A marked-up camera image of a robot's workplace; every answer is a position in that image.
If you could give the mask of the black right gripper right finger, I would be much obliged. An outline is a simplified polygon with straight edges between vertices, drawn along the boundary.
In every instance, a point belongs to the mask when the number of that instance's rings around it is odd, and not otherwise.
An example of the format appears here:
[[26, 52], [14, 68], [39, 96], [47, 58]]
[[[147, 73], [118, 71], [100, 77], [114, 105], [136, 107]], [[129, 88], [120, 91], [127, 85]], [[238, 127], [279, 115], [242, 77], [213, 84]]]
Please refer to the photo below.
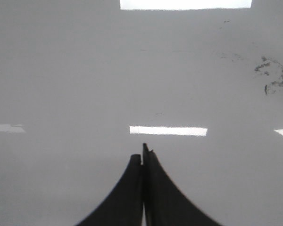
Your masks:
[[195, 206], [164, 171], [146, 143], [143, 153], [143, 202], [148, 226], [219, 226]]

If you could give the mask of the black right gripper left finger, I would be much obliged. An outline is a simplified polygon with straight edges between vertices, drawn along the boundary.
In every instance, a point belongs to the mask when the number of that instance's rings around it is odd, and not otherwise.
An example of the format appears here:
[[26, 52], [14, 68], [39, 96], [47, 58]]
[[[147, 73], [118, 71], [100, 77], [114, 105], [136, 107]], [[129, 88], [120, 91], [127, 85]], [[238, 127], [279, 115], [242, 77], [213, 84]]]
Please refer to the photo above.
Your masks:
[[103, 202], [79, 226], [141, 226], [143, 166], [141, 156], [130, 156], [128, 165]]

